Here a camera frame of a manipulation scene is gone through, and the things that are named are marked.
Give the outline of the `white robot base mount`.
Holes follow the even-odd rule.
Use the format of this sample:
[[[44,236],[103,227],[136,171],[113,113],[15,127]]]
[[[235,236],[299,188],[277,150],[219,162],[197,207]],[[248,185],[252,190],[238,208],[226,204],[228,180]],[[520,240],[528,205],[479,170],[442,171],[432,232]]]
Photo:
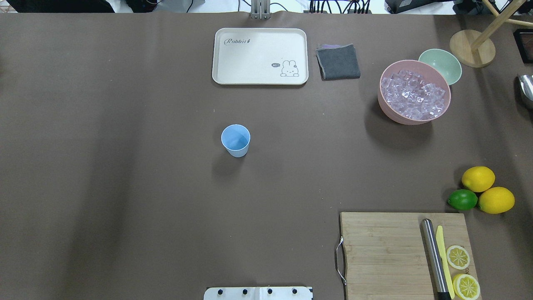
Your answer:
[[[312,300],[313,289],[305,286],[212,287],[204,300]]]

